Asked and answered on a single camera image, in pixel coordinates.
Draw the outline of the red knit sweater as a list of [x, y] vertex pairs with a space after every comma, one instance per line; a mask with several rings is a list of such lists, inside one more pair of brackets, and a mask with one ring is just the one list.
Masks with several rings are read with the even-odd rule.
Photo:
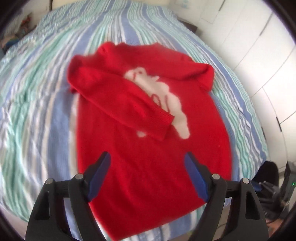
[[230, 140], [210, 96], [214, 68], [158, 43], [106, 42], [70, 61], [79, 94], [78, 169], [102, 152], [109, 170], [91, 210], [112, 240], [151, 230], [203, 205], [184, 165], [187, 152], [224, 179]]

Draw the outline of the pile of clothes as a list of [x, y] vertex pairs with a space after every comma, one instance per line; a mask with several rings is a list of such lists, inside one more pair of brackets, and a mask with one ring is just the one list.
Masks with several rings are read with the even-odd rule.
[[12, 20], [1, 34], [1, 49], [4, 52], [34, 29], [31, 20], [32, 13], [18, 15]]

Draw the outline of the striped blue green bedspread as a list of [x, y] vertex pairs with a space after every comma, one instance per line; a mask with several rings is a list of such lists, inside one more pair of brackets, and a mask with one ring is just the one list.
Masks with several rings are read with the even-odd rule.
[[48, 177], [77, 173], [78, 99], [66, 70], [74, 55], [102, 43], [158, 42], [215, 69], [211, 97], [230, 137], [232, 178], [253, 178], [268, 148], [236, 74], [167, 8], [136, 1], [78, 1], [47, 13], [1, 60], [1, 207], [28, 221]]

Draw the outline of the white wardrobe doors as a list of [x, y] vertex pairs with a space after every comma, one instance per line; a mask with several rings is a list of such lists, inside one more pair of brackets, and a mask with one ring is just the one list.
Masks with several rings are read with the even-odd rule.
[[199, 37], [234, 71], [259, 116], [271, 161], [295, 161], [295, 42], [265, 1], [198, 1]]

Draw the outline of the dark wooden nightstand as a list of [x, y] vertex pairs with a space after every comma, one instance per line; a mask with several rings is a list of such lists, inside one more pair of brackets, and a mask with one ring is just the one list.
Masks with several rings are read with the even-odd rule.
[[189, 29], [191, 32], [196, 33], [198, 27], [194, 25], [193, 23], [190, 23], [187, 20], [184, 20], [182, 18], [178, 18], [178, 21], [181, 22], [187, 29]]

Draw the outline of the wall socket with blue plugs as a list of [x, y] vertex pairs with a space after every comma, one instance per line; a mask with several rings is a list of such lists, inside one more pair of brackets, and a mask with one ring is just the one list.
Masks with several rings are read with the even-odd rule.
[[174, 4], [183, 9], [189, 9], [191, 5], [190, 0], [174, 0]]

